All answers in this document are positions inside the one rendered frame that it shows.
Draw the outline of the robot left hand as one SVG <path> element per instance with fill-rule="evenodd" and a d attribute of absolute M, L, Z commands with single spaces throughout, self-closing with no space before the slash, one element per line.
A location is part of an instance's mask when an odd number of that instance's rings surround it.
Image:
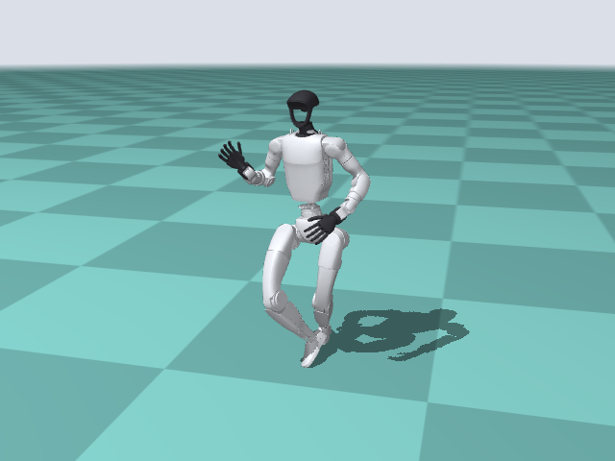
<path fill-rule="evenodd" d="M 319 243 L 321 243 L 329 234 L 331 234 L 335 228 L 335 225 L 339 225 L 341 222 L 343 222 L 347 217 L 345 217 L 343 220 L 340 219 L 339 215 L 336 213 L 337 210 L 340 209 L 340 206 L 337 207 L 336 209 L 334 209 L 332 212 L 330 212 L 330 214 L 326 214 L 324 216 L 320 215 L 320 216 L 313 216 L 309 219 L 307 219 L 309 222 L 313 221 L 313 220 L 319 220 L 318 223 L 312 225 L 311 227 L 307 228 L 306 230 L 304 230 L 304 232 L 310 231 L 312 229 L 314 229 L 315 227 L 318 226 L 318 228 L 316 230 L 314 230 L 313 232 L 311 232 L 309 235 L 306 236 L 306 238 L 311 237 L 312 235 L 314 235 L 315 233 L 317 233 L 318 231 L 320 231 L 316 236 L 314 236 L 312 239 L 310 239 L 310 242 L 316 240 L 318 237 L 320 237 L 324 232 L 325 234 L 323 235 L 323 237 L 321 239 L 319 239 L 315 245 L 318 245 Z"/>

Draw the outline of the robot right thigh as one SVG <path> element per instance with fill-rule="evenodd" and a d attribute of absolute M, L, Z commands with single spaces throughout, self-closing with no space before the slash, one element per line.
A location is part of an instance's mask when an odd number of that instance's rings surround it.
<path fill-rule="evenodd" d="M 278 226 L 266 252 L 262 276 L 264 303 L 271 311 L 281 311 L 287 305 L 288 298 L 281 290 L 281 283 L 291 258 L 291 250 L 299 245 L 296 224 Z"/>

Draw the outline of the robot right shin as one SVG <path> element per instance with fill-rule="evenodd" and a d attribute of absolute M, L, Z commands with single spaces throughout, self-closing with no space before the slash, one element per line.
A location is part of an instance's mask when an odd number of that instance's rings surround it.
<path fill-rule="evenodd" d="M 265 306 L 264 299 L 263 304 Z M 303 338 L 306 342 L 314 341 L 316 335 L 304 322 L 302 315 L 300 314 L 296 306 L 293 304 L 293 302 L 288 302 L 286 307 L 283 308 L 281 311 L 271 311 L 267 309 L 265 310 L 265 312 L 281 326 L 291 332 L 294 332 L 297 336 Z M 309 337 L 311 337 L 312 340 Z"/>

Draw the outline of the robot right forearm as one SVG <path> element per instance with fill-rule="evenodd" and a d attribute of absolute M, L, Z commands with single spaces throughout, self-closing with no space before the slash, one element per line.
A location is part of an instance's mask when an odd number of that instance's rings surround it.
<path fill-rule="evenodd" d="M 243 180 L 246 181 L 248 184 L 263 185 L 265 182 L 264 173 L 261 170 L 254 171 L 250 166 L 248 166 L 244 170 L 243 175 L 248 179 L 248 180 L 245 180 L 243 178 Z"/>

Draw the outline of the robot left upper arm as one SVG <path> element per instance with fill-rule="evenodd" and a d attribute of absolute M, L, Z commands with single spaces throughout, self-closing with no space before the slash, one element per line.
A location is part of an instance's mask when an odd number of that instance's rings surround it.
<path fill-rule="evenodd" d="M 360 175 L 367 175 L 342 138 L 326 136 L 322 140 L 322 145 L 329 158 L 335 158 L 347 172 L 353 175 L 352 187 L 357 185 Z"/>

